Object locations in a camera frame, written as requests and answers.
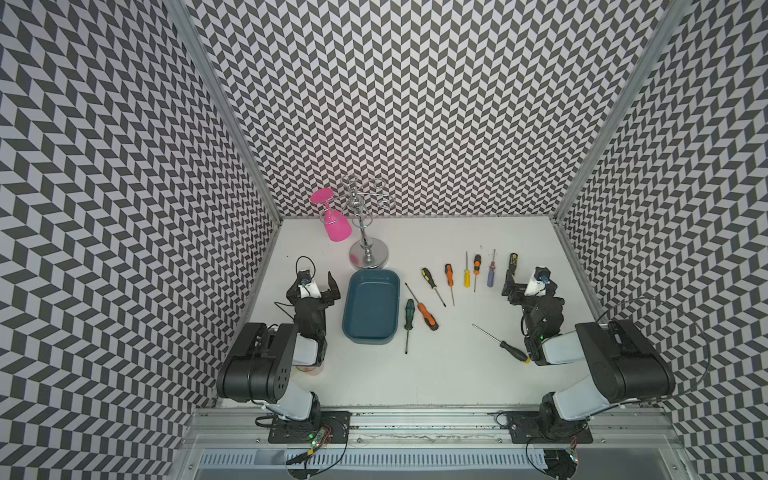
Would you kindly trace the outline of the orange handled screwdriver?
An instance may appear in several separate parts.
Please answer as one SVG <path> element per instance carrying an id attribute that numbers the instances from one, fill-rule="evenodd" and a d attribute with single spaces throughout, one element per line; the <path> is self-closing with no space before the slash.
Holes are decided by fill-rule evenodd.
<path id="1" fill-rule="evenodd" d="M 448 284 L 448 287 L 449 287 L 449 290 L 450 290 L 450 293 L 451 293 L 452 305 L 455 305 L 455 297 L 454 297 L 454 291 L 453 291 L 453 287 L 454 287 L 454 273 L 453 273 L 452 265 L 450 263 L 448 263 L 448 264 L 446 264 L 444 266 L 444 272 L 445 272 L 447 284 Z"/>

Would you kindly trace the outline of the green black screwdriver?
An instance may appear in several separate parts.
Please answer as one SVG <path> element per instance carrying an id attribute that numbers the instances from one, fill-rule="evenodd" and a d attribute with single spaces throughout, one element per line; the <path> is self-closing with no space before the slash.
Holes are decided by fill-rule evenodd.
<path id="1" fill-rule="evenodd" d="M 408 354 L 409 352 L 410 332 L 413 329 L 414 314 L 415 314 L 415 302 L 413 299 L 408 299 L 405 306 L 405 324 L 404 324 L 404 328 L 406 331 L 406 343 L 404 348 L 405 354 Z"/>

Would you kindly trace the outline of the orange black long screwdriver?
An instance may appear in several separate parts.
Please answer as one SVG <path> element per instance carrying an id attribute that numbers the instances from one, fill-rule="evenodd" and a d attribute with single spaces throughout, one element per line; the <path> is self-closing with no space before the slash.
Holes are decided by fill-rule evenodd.
<path id="1" fill-rule="evenodd" d="M 411 290 L 410 286 L 407 283 L 404 283 L 405 287 L 408 289 L 408 291 L 411 293 L 411 296 L 413 297 L 413 300 L 416 303 L 416 307 L 418 311 L 421 313 L 422 318 L 424 319 L 424 322 L 428 326 L 428 328 L 431 331 L 436 331 L 439 329 L 439 324 L 437 323 L 434 316 L 429 312 L 429 310 L 426 308 L 426 306 L 418 300 L 414 292 Z"/>

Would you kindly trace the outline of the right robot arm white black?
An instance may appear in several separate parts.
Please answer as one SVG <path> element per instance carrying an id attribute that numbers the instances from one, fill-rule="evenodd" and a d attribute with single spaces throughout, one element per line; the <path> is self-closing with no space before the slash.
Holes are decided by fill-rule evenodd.
<path id="1" fill-rule="evenodd" d="M 589 375 L 542 397 L 535 412 L 507 415 L 513 441 L 560 442 L 588 433 L 588 420 L 624 403 L 653 401 L 673 393 L 670 365 L 630 320 L 579 323 L 561 331 L 565 300 L 556 295 L 551 271 L 537 267 L 526 284 L 515 281 L 512 256 L 502 288 L 510 304 L 522 310 L 524 350 L 505 341 L 500 347 L 523 363 L 557 366 L 584 361 Z"/>

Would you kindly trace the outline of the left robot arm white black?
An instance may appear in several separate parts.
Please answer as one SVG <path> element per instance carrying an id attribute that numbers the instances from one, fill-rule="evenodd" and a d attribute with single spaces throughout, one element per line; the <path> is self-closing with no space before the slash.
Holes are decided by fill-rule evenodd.
<path id="1" fill-rule="evenodd" d="M 328 347 L 326 309 L 341 299 L 338 284 L 327 276 L 320 290 L 308 270 L 296 274 L 286 292 L 294 308 L 289 323 L 245 324 L 227 355 L 216 381 L 220 398 L 262 405 L 279 420 L 320 426 L 318 396 L 291 380 L 295 367 L 319 368 Z"/>

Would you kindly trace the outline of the purple red screwdriver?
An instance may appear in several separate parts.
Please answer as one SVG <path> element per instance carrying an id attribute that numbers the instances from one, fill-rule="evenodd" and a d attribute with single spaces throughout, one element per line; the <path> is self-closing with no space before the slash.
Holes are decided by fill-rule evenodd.
<path id="1" fill-rule="evenodd" d="M 495 283 L 495 272 L 496 272 L 496 250 L 493 250 L 492 252 L 492 258 L 488 269 L 487 274 L 487 280 L 486 285 L 488 288 L 493 288 Z"/>

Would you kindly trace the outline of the black yellow far screwdriver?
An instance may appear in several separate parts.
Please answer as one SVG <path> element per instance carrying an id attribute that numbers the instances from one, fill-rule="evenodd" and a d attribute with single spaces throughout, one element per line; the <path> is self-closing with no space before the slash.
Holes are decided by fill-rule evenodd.
<path id="1" fill-rule="evenodd" d="M 517 253 L 511 253 L 509 262 L 508 262 L 508 271 L 509 273 L 514 276 L 517 270 L 518 266 L 518 254 Z"/>

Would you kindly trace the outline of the orange black small screwdriver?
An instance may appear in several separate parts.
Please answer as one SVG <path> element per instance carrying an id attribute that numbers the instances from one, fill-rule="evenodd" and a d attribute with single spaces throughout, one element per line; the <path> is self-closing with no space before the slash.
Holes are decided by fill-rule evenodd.
<path id="1" fill-rule="evenodd" d="M 473 284 L 473 291 L 477 291 L 477 285 L 478 285 L 478 279 L 480 275 L 480 269 L 482 264 L 482 257 L 480 254 L 476 254 L 474 256 L 473 260 L 473 275 L 474 275 L 474 284 Z"/>

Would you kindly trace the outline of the teal plastic storage box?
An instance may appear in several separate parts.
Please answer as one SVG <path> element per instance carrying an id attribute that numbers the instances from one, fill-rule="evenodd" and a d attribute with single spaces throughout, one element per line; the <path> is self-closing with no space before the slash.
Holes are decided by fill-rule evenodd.
<path id="1" fill-rule="evenodd" d="M 399 325 L 400 278 L 392 270 L 361 270 L 352 275 L 342 331 L 354 343 L 383 345 Z"/>

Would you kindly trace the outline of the yellow slim screwdriver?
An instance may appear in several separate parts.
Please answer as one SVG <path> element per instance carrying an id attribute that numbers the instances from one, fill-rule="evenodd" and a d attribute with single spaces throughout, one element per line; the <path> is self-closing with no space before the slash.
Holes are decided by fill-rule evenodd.
<path id="1" fill-rule="evenodd" d="M 464 270 L 464 287 L 470 288 L 472 281 L 472 272 L 470 269 L 469 253 L 465 251 L 465 270 Z"/>

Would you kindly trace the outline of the chrome glass holder stand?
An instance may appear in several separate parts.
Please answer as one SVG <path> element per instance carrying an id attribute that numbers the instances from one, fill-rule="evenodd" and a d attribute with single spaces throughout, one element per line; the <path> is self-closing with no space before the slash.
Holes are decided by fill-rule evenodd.
<path id="1" fill-rule="evenodd" d="M 373 214 L 367 206 L 365 195 L 353 177 L 345 177 L 342 186 L 350 222 L 360 232 L 360 239 L 349 250 L 350 263 L 357 270 L 382 269 L 388 261 L 389 250 L 382 240 L 371 237 L 367 232 L 373 223 Z"/>

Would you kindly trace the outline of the clear pink plastic cup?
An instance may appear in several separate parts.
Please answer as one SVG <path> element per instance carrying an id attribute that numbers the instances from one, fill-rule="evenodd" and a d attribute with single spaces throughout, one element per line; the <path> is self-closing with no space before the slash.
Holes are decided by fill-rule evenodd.
<path id="1" fill-rule="evenodd" d="M 303 372 L 310 376 L 317 376 L 323 372 L 324 365 L 322 363 L 320 364 L 314 364 L 314 365 L 299 365 L 295 364 L 294 368 L 300 372 Z"/>

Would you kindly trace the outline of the pink plastic wine glass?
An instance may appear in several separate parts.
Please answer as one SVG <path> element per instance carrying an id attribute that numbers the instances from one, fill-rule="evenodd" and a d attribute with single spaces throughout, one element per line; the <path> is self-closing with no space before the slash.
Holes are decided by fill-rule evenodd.
<path id="1" fill-rule="evenodd" d="M 332 188 L 323 188 L 315 191 L 310 202 L 324 208 L 320 220 L 332 242 L 343 242 L 352 235 L 352 226 L 345 214 L 335 206 L 337 195 Z"/>

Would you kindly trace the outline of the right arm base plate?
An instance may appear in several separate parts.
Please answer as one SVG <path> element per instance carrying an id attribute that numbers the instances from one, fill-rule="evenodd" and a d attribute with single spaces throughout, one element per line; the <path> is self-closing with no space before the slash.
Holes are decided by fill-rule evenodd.
<path id="1" fill-rule="evenodd" d="M 591 444 L 593 435 L 586 420 L 566 421 L 557 414 L 534 411 L 508 411 L 503 414 L 513 444 L 533 443 L 577 445 Z"/>

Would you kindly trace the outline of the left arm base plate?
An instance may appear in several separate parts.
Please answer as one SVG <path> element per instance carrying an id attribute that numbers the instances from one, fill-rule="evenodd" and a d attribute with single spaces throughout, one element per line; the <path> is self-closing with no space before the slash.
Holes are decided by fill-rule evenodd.
<path id="1" fill-rule="evenodd" d="M 269 428 L 270 444 L 308 444 L 310 436 L 323 426 L 330 428 L 330 444 L 344 444 L 349 438 L 352 413 L 346 410 L 321 411 L 314 420 L 293 421 L 275 418 Z"/>

